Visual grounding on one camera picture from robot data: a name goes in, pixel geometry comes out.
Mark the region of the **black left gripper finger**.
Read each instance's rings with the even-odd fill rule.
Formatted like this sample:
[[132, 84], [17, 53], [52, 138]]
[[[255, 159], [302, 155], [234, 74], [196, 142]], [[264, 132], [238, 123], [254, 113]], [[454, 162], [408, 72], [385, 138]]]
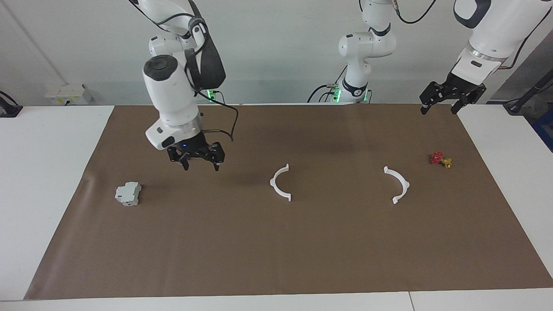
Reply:
[[456, 90], [454, 92], [454, 99], [457, 101], [452, 105], [451, 113], [456, 115], [467, 105], [475, 104], [485, 92], [486, 85], [484, 85], [484, 83], [472, 91]]
[[430, 82], [426, 89], [420, 94], [422, 115], [426, 115], [434, 104], [439, 104], [450, 98], [452, 85], [449, 83]]

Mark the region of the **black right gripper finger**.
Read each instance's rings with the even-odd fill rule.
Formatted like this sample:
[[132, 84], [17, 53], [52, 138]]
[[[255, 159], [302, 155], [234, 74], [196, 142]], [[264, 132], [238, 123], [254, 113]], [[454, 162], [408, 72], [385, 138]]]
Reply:
[[185, 147], [168, 147], [167, 154], [171, 162], [182, 165], [185, 171], [188, 171], [190, 165], [188, 160], [191, 158], [191, 154], [188, 153]]
[[225, 152], [220, 142], [213, 142], [213, 144], [199, 147], [195, 152], [195, 158], [212, 163], [214, 170], [219, 171], [221, 164], [225, 161]]

